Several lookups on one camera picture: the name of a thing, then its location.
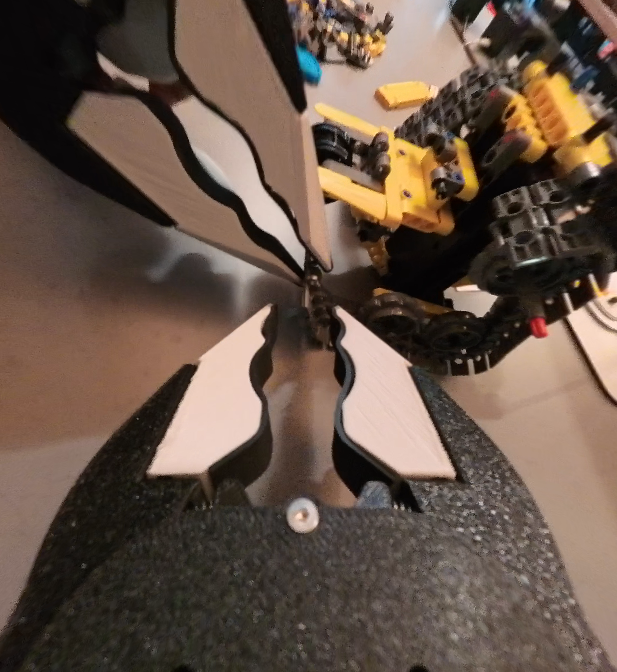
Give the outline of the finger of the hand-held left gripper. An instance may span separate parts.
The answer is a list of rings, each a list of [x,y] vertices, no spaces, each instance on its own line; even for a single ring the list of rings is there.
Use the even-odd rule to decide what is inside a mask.
[[[254,223],[243,200],[208,172],[166,104],[145,93],[87,92],[69,116],[69,129],[158,206],[180,232],[301,283],[300,265]]]
[[[263,186],[326,272],[330,232],[286,1],[175,1],[175,63],[240,131]]]

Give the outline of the yellow toy brick vehicle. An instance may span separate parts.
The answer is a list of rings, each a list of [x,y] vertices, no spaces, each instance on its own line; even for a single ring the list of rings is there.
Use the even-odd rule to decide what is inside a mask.
[[[483,316],[500,296],[548,296],[592,278],[599,294],[617,272],[617,115],[571,83],[565,58],[510,65],[519,91],[499,85],[457,136],[428,132],[428,146],[395,137],[328,105],[313,126],[326,202],[347,205],[380,277],[355,316],[413,364],[443,374],[422,332],[453,310]],[[562,180],[591,207],[616,253],[612,273],[514,271],[491,231],[492,201],[543,180]]]

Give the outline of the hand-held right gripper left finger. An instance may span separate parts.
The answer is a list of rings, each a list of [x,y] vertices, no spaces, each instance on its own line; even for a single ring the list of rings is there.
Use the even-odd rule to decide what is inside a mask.
[[[194,478],[215,492],[229,480],[247,488],[268,469],[273,439],[263,387],[277,332],[278,308],[267,304],[201,355],[149,478]]]

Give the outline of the yellow toy battery box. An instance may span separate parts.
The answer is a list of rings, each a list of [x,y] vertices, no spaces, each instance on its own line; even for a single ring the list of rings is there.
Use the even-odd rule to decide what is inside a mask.
[[[374,98],[388,111],[418,108],[438,95],[439,88],[423,81],[413,80],[382,85],[374,91]]]

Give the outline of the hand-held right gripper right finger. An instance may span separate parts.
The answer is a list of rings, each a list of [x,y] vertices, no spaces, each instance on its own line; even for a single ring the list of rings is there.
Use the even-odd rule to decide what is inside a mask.
[[[333,310],[335,406],[332,460],[358,499],[422,509],[416,482],[454,483],[457,470],[411,362],[344,308]]]

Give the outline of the pile of loose toy bricks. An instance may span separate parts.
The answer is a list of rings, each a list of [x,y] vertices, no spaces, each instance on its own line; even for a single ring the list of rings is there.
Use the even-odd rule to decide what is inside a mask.
[[[377,15],[369,1],[288,1],[296,44],[319,62],[330,50],[367,69],[386,48],[394,17]]]

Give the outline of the teal plastic tool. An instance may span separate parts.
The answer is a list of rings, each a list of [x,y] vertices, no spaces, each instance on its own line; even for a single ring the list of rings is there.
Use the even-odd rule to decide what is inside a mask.
[[[305,83],[317,86],[321,82],[322,68],[316,56],[304,45],[295,46],[300,73]]]

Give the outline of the black power adapter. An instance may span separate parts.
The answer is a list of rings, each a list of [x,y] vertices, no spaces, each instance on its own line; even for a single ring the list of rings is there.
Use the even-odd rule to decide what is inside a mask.
[[[531,55],[550,61],[561,48],[555,25],[570,4],[570,1],[506,1],[481,37],[481,52],[489,58]]]

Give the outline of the grey toy track strip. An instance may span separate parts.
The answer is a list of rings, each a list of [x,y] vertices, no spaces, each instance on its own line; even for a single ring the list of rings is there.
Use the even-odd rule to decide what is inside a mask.
[[[562,180],[543,180],[492,201],[493,238],[514,271],[608,275],[616,253],[591,213]]]
[[[304,256],[302,306],[306,312],[308,341],[314,348],[334,349],[333,307],[329,290],[323,285],[323,269],[310,252]]]
[[[550,326],[597,298],[592,278],[548,296],[500,296],[483,316],[453,310],[430,318],[422,332],[433,364],[443,374],[467,376],[494,368],[527,340],[548,338]]]
[[[395,129],[395,137],[418,147],[428,146],[428,132],[447,130],[459,135],[462,127],[481,112],[490,92],[499,85],[519,91],[520,73],[506,64],[476,65],[463,71]]]

